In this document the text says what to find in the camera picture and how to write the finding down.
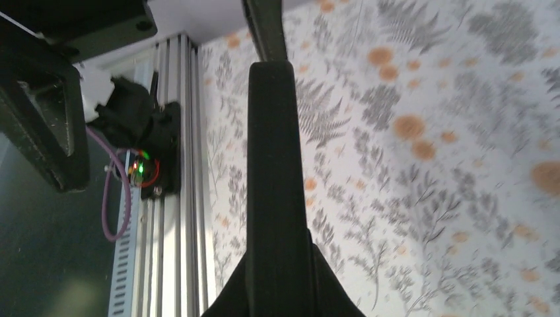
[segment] purple cable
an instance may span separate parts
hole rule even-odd
[[[103,142],[103,140],[95,134],[89,127],[86,127],[86,132],[92,139],[94,139],[104,150],[109,154],[111,157],[111,164],[115,164],[119,173],[121,174],[121,179],[124,186],[124,197],[125,197],[125,204],[124,204],[124,221],[121,226],[121,229],[117,232],[117,234],[112,235],[111,231],[109,230],[109,225],[107,224],[107,199],[109,194],[109,181],[111,180],[111,169],[107,170],[107,176],[105,177],[105,188],[103,189],[103,202],[101,205],[101,225],[103,227],[103,233],[105,234],[105,238],[110,242],[115,242],[121,236],[123,236],[126,228],[128,227],[128,222],[130,221],[130,183],[128,182],[128,178],[126,177],[126,170],[124,165],[120,161],[119,157],[115,152],[109,148],[107,143]]]

